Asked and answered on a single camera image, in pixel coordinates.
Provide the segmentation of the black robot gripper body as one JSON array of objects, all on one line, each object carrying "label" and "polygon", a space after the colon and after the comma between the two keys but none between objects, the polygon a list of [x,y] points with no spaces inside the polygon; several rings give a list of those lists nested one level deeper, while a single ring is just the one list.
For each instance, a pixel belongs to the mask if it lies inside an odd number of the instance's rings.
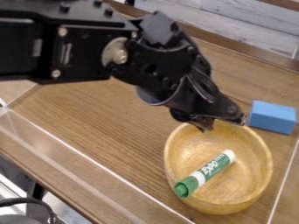
[{"label": "black robot gripper body", "polygon": [[183,28],[160,11],[132,21],[137,31],[101,52],[107,74],[136,86],[144,102],[165,106],[175,120],[199,123],[212,104],[211,64]]}]

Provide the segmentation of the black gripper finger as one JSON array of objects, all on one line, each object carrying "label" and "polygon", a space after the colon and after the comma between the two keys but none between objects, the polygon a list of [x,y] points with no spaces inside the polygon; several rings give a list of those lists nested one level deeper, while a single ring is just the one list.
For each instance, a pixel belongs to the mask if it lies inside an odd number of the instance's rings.
[{"label": "black gripper finger", "polygon": [[188,82],[195,93],[192,116],[210,123],[219,119],[243,125],[247,115],[240,106],[220,92],[211,77],[194,68],[188,73]]},{"label": "black gripper finger", "polygon": [[212,130],[214,123],[215,123],[214,118],[200,115],[194,115],[191,117],[191,124],[198,128],[200,132]]}]

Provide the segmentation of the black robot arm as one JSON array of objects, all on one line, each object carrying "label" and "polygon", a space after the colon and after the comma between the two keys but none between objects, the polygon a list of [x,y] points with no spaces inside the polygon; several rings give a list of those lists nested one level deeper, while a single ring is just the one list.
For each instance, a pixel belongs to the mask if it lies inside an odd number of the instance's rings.
[{"label": "black robot arm", "polygon": [[111,78],[199,130],[246,121],[192,37],[163,12],[128,19],[104,0],[0,0],[0,81]]}]

